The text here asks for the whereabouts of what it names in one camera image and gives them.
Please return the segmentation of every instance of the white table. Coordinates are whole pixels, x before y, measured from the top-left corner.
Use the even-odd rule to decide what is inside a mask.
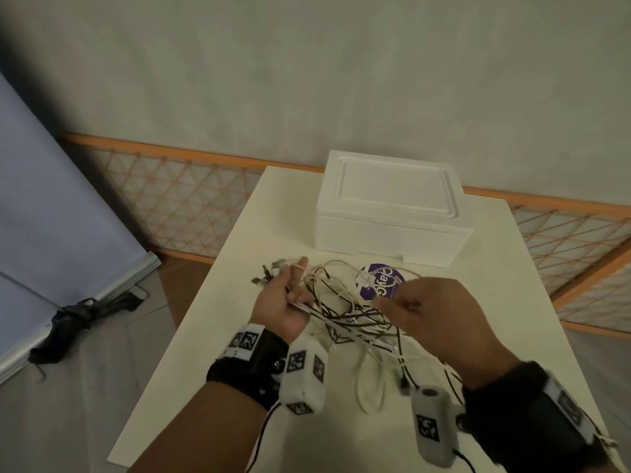
[[[208,367],[244,325],[259,288],[250,279],[280,258],[307,255],[311,264],[343,259],[357,267],[383,262],[423,276],[459,279],[482,305],[500,339],[518,356],[554,371],[599,424],[602,419],[541,284],[521,234],[501,199],[467,196],[476,230],[446,269],[403,264],[374,255],[314,249],[316,201],[322,175],[267,168],[178,328],[108,460],[130,466],[202,386]],[[358,347],[339,346],[329,359],[327,403],[318,416],[293,417],[279,409],[264,435],[256,471],[421,472],[439,470],[416,451],[409,398],[387,385],[383,410],[360,412],[353,394]],[[417,382],[444,379],[427,368]],[[460,449],[478,472],[494,471],[475,441]],[[467,472],[457,460],[453,471]]]

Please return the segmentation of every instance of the styrofoam box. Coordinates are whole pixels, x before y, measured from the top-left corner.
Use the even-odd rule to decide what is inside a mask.
[[[332,150],[315,247],[447,267],[474,223],[453,166]]]

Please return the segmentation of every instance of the black strap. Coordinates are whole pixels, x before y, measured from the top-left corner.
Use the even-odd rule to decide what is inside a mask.
[[[261,333],[249,361],[222,357],[209,368],[206,381],[218,381],[239,390],[269,410],[278,402],[280,384],[272,375],[283,371],[289,346],[268,330]]]
[[[522,363],[477,390],[464,388],[466,427],[508,473],[577,473],[608,461],[600,441],[585,442],[543,393],[548,374]]]

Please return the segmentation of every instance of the purple circular label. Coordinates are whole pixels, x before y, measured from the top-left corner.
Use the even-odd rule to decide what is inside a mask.
[[[392,297],[394,295],[394,291],[396,286],[400,282],[405,282],[405,279],[401,275],[401,273],[386,265],[384,263],[371,263],[367,268],[364,267],[362,271],[357,274],[357,278],[355,279],[355,285],[359,290],[359,295],[364,300],[372,300],[375,296],[375,291],[368,284],[368,276],[366,272],[378,272],[375,273],[375,287],[380,297]]]

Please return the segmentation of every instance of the box lid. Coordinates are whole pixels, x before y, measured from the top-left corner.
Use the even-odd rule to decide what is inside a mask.
[[[332,150],[318,215],[461,232],[474,227],[453,166]]]

